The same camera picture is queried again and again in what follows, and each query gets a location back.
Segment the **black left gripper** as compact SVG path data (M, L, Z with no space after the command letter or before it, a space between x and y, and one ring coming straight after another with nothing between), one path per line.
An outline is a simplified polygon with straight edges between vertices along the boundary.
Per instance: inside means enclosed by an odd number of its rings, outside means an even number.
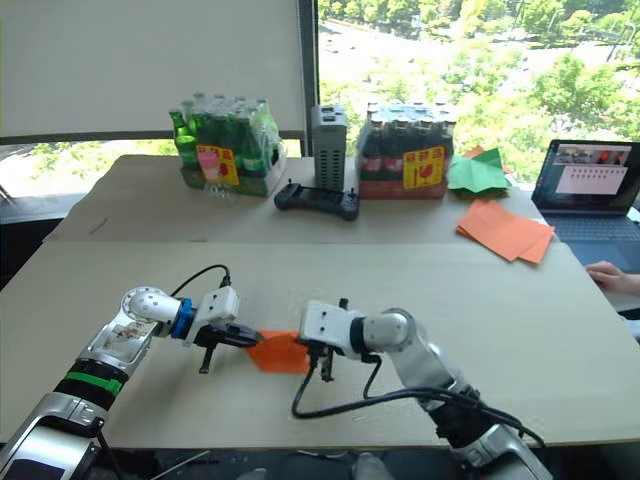
M244 325L202 326L193 340L194 345L206 348L199 373L209 373L213 353L218 344L233 345L239 348L253 348L263 339L264 336L259 331Z

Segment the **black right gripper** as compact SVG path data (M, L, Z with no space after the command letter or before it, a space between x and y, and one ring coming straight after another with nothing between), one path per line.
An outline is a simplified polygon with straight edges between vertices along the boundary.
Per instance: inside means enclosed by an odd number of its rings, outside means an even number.
M332 382L334 380L333 370L333 357L334 354L339 356L344 355L344 351L340 347L336 347L325 342L309 340L298 337L297 342L301 345L305 345L308 348L309 355L314 358L321 358L320 361L320 376L324 382Z

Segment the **bystander bare hand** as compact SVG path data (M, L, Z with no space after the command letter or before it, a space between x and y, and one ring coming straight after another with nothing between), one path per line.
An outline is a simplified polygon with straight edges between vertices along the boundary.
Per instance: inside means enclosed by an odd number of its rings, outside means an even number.
M585 267L590 278L604 290L639 295L638 274L626 273L610 262L600 261Z

